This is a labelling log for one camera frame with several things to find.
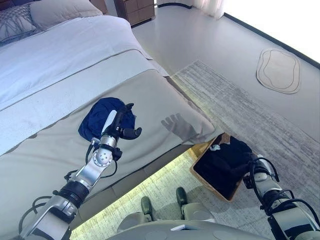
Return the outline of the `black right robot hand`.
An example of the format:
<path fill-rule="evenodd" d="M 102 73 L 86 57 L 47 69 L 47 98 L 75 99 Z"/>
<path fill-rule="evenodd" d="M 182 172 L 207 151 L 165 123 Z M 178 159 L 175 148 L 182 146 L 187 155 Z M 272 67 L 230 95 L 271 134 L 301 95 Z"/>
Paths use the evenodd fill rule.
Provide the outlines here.
<path fill-rule="evenodd" d="M 235 167 L 231 169 L 231 173 L 237 177 L 244 176 L 250 172 L 252 165 L 258 161 L 257 159 L 258 156 L 254 153 L 246 152 L 241 154 L 236 160 Z"/>

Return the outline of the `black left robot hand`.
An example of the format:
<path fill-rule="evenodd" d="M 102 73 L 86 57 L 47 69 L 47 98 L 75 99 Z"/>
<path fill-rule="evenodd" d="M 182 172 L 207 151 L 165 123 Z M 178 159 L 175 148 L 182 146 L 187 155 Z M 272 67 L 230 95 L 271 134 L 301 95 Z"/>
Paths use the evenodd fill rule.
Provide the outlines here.
<path fill-rule="evenodd" d="M 142 133 L 141 127 L 138 127 L 137 129 L 121 127 L 121 123 L 123 121 L 125 114 L 128 113 L 133 106 L 134 106 L 134 103 L 128 103 L 122 109 L 117 111 L 111 124 L 106 127 L 106 129 L 102 132 L 101 135 L 112 136 L 115 139 L 124 139 L 124 140 L 137 139 Z"/>

